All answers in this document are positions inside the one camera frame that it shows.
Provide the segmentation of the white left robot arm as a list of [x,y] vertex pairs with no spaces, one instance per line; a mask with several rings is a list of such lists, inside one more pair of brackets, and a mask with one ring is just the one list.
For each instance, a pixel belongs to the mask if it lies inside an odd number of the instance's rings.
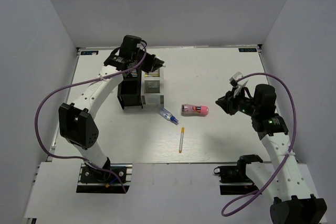
[[58,110],[60,135],[72,144],[93,168],[93,176],[101,182],[110,178],[110,160],[98,143],[99,130],[95,117],[112,91],[133,70],[149,73],[163,67],[165,62],[146,51],[146,42],[137,36],[126,35],[120,47],[103,62],[97,80],[70,104]]

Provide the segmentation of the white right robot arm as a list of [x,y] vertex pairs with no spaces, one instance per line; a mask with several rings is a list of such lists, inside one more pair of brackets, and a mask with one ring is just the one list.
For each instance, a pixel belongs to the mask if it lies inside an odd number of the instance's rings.
[[286,123],[276,113],[276,97],[274,87],[259,84],[254,95],[245,87],[234,87],[217,99],[216,104],[227,114],[241,112],[251,118],[275,170],[269,175],[260,158],[242,156],[244,164],[238,166],[237,175],[245,182],[252,180],[269,197],[273,223],[320,223],[326,202],[314,195],[300,172]]

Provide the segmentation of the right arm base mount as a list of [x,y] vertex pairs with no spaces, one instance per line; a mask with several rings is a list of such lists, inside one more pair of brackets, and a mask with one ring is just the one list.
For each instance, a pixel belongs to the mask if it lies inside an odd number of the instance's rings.
[[255,183],[246,175],[246,166],[263,162],[259,155],[250,154],[240,156],[235,165],[222,165],[214,168],[214,175],[219,177],[220,194],[245,195],[258,190]]

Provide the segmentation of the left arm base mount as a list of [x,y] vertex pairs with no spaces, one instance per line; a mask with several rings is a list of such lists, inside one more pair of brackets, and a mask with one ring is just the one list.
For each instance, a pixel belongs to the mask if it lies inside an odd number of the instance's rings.
[[115,175],[96,171],[86,164],[81,165],[76,193],[82,194],[124,194],[131,184],[131,164],[111,164]]

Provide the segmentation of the clear blue glue bottle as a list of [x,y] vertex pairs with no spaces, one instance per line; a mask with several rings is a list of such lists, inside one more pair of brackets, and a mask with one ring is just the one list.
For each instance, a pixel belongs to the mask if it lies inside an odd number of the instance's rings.
[[178,119],[170,111],[168,111],[165,108],[161,108],[160,109],[160,115],[162,117],[164,117],[166,120],[168,120],[168,121],[170,121],[170,122],[172,122],[172,123],[174,123],[176,125],[179,122]]

